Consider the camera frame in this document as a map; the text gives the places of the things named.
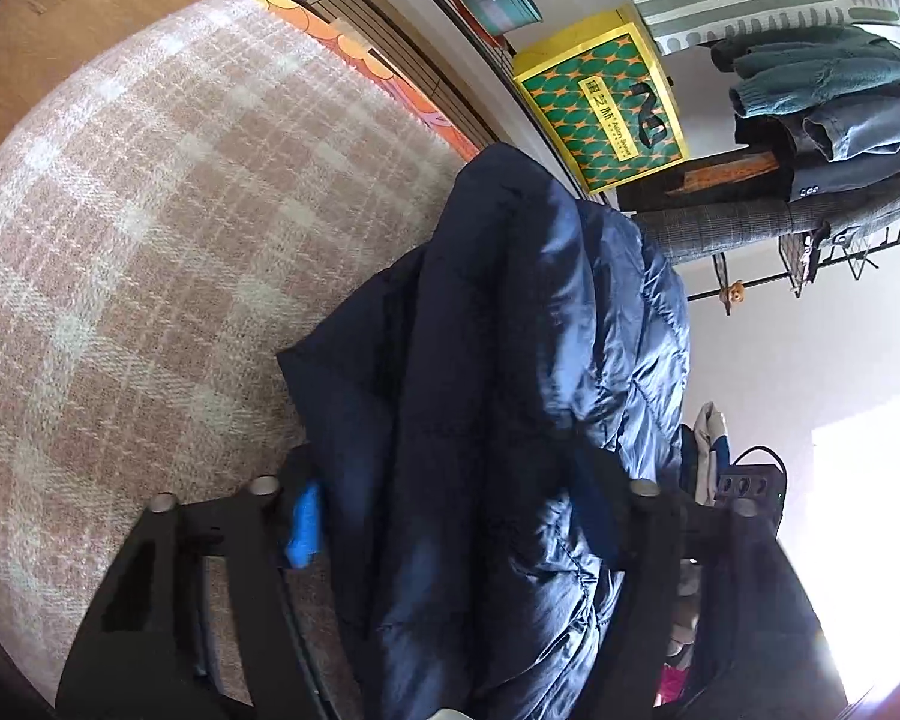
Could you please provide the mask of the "navy blue puffer jacket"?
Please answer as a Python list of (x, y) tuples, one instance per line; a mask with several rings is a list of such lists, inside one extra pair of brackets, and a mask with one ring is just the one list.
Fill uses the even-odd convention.
[(567, 717), (619, 589), (601, 481), (678, 466), (688, 298), (660, 247), (494, 145), (278, 362), (365, 715)]

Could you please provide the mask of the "black metal clothes rack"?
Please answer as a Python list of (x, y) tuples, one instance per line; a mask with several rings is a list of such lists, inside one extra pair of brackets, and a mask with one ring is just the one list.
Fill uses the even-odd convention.
[(535, 0), (436, 2), (674, 262), (774, 242), (802, 288), (900, 243), (900, 0), (626, 0), (521, 50)]

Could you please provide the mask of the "folded clothes on shelf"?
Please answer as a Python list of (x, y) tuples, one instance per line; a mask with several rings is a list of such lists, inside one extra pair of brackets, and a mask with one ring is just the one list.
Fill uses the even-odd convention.
[(805, 286), (814, 283), (831, 257), (831, 232), (831, 224), (823, 223), (813, 231), (790, 232), (777, 239), (777, 254), (795, 298), (802, 297)]

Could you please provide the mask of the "pink plaid bed blanket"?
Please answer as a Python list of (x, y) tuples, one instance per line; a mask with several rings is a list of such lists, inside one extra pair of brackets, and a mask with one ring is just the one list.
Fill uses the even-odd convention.
[(149, 497), (283, 463), (279, 351), (427, 239), (473, 154), (289, 0), (165, 16), (4, 140), (0, 644), (40, 697)]

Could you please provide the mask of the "small brown teddy bear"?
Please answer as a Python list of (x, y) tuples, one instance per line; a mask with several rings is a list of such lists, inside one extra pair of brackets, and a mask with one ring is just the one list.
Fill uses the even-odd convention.
[(735, 307), (735, 305), (743, 304), (745, 299), (745, 283), (741, 280), (736, 280), (729, 284), (727, 288), (722, 289), (722, 293), (720, 293), (720, 301), (722, 301), (722, 304), (724, 305), (725, 314), (727, 314), (727, 316), (733, 312), (733, 307)]

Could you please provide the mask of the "yellow green patterned storage box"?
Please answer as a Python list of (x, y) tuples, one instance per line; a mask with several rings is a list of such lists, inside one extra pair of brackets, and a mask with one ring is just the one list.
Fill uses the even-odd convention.
[(689, 158), (670, 80), (632, 5), (587, 16), (521, 49), (512, 73), (590, 195)]

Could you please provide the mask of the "black hanging blazer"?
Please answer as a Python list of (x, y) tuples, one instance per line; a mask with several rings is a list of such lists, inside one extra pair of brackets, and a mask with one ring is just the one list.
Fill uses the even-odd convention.
[(774, 153), (779, 163), (779, 192), (791, 202), (870, 187), (900, 173), (900, 149), (831, 161), (803, 130), (800, 115), (738, 117), (735, 142)]

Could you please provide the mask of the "teal knit hanging sweater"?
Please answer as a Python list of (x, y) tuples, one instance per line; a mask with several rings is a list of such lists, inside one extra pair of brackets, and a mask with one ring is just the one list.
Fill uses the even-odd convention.
[(730, 101), (743, 119), (795, 114), (900, 83), (900, 47), (855, 26), (735, 34), (713, 43), (710, 58), (738, 76)]

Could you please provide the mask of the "blue denim hanging jacket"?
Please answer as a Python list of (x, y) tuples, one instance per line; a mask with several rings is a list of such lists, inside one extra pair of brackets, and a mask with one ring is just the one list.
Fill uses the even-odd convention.
[(828, 163), (900, 152), (900, 85), (831, 99), (798, 115), (798, 132)]

